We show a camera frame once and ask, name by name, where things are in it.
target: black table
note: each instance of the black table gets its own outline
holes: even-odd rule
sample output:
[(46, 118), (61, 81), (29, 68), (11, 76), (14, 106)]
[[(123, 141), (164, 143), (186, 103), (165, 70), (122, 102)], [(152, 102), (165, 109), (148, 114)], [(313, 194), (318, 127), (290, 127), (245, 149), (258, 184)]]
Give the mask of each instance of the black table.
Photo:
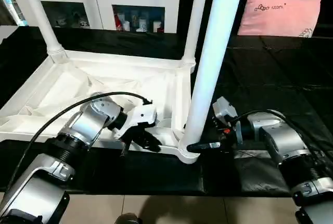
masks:
[[(174, 34), (60, 28), (55, 32), (65, 49), (76, 51), (169, 59), (180, 59), (184, 51), (184, 42)], [(333, 143), (332, 50), (332, 39), (232, 36), (213, 101), (223, 95), (239, 113), (279, 110), (311, 130), (318, 141)], [(0, 45), (0, 54), (3, 106), (46, 58), (46, 46), (38, 28), (20, 27)], [(212, 111), (203, 142), (217, 138), (211, 116)], [(15, 140), (0, 143), (0, 190), (26, 144)], [(35, 143), (23, 168), (43, 148), (44, 144)], [(119, 150), (93, 148), (67, 189), (86, 194), (288, 196), (262, 143), (248, 140), (239, 148), (242, 151), (235, 154), (201, 155), (192, 165), (170, 155), (130, 152), (121, 159)]]

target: pink pillow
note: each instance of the pink pillow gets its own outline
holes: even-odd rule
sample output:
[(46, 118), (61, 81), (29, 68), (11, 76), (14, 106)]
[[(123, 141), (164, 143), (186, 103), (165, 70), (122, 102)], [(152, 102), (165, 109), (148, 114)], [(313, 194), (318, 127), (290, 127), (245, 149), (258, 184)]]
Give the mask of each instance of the pink pillow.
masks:
[(247, 0), (238, 35), (310, 38), (321, 0)]

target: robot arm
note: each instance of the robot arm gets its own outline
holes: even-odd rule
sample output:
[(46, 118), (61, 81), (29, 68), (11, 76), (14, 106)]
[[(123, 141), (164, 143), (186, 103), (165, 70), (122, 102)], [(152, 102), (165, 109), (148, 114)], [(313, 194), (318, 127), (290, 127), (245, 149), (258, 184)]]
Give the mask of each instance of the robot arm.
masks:
[(132, 141), (158, 152), (161, 143), (145, 131), (155, 125), (156, 117), (153, 104), (137, 106), (127, 114), (109, 97), (82, 105), (57, 137), (46, 141), (46, 152), (6, 192), (0, 204), (0, 223), (59, 223), (69, 202), (61, 185), (72, 180), (102, 129), (113, 131), (114, 138), (125, 143), (123, 152)]
[[(235, 108), (223, 97), (213, 104), (215, 116), (223, 123), (222, 142), (242, 143), (243, 138), (263, 142), (300, 209), (296, 218), (301, 224), (327, 224), (333, 220), (333, 180), (320, 166), (300, 134), (282, 120), (284, 116), (255, 113), (245, 120), (232, 123), (237, 117)], [(192, 144), (190, 152), (201, 153), (225, 148), (222, 142)]]

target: white cabinet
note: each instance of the white cabinet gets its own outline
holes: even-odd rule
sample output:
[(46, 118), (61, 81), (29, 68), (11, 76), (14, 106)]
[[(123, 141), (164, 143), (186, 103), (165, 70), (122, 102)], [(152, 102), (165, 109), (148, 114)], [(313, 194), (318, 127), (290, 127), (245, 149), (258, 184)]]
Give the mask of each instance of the white cabinet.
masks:
[[(16, 0), (37, 26), (27, 0)], [(53, 27), (176, 33), (179, 0), (41, 0)]]
[[(38, 26), (28, 0), (16, 0), (30, 26)], [(103, 29), (96, 0), (41, 0), (53, 27)]]
[(118, 14), (120, 21), (130, 22), (131, 31), (134, 31), (133, 28), (142, 28), (139, 25), (140, 20), (145, 21), (146, 30), (150, 32), (153, 31), (154, 22), (161, 22), (161, 28), (165, 33), (177, 31), (179, 0), (97, 0), (97, 2), (104, 29), (116, 29), (114, 15)]

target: white tray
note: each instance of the white tray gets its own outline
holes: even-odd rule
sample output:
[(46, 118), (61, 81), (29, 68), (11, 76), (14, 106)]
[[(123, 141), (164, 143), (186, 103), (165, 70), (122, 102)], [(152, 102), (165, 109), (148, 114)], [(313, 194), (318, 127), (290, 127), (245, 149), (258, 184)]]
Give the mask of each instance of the white tray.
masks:
[[(36, 69), (24, 85), (0, 110), (0, 141), (29, 141), (34, 133), (56, 113), (89, 97), (92, 93), (126, 91), (153, 100), (158, 125), (148, 129), (163, 144), (162, 152), (178, 155), (190, 106), (190, 69), (180, 60), (66, 51), (67, 63), (55, 64), (50, 57)], [(124, 111), (141, 100), (112, 96)], [(37, 139), (44, 142), (56, 136), (75, 108), (49, 126)], [(122, 148), (104, 129), (95, 147)], [(143, 151), (137, 145), (132, 150)]]

